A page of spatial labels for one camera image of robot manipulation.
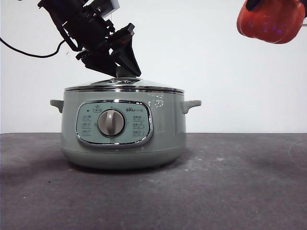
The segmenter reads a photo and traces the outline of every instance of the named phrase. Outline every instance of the brand logo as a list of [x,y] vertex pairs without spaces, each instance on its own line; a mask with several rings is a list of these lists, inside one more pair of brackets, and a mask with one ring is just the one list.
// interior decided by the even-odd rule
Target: brand logo
[[127,112],[143,112],[143,109],[126,108]]

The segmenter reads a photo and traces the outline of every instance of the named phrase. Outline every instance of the side handle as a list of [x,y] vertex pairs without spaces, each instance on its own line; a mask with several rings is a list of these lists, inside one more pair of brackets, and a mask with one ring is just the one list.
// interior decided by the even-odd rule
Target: side handle
[[60,100],[50,100],[50,105],[57,107],[59,109],[59,112],[63,112],[63,106],[64,106],[64,101]]
[[182,113],[187,114],[190,108],[201,106],[201,101],[186,101],[182,102]]

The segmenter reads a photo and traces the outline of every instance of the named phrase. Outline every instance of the stainless steel lid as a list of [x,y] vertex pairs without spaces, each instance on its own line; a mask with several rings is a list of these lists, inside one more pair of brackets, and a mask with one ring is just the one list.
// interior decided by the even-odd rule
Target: stainless steel lid
[[89,90],[89,91],[145,90],[145,91],[184,93],[184,91],[180,89],[175,89],[170,86],[138,78],[112,78],[109,80],[98,81],[86,85],[79,85],[65,89],[65,91],[84,91],[84,90]]

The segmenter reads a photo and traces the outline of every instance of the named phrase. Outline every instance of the white backdrop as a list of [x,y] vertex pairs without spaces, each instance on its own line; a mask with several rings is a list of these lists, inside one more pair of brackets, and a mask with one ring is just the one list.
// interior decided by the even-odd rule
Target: white backdrop
[[[39,0],[1,0],[1,37],[35,54],[62,40]],[[243,0],[120,0],[117,29],[135,24],[133,49],[142,78],[186,91],[202,107],[187,115],[188,132],[307,132],[307,27],[286,45],[241,36]],[[1,46],[1,132],[60,132],[49,105],[63,89],[107,75],[86,69],[65,44],[49,59]]]

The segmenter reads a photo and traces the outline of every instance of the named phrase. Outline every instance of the cooker base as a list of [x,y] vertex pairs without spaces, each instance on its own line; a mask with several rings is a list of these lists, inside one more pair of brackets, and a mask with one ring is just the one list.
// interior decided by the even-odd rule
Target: cooker base
[[156,152],[109,154],[77,152],[62,149],[64,156],[72,163],[96,169],[126,170],[160,166],[178,158],[184,147]]

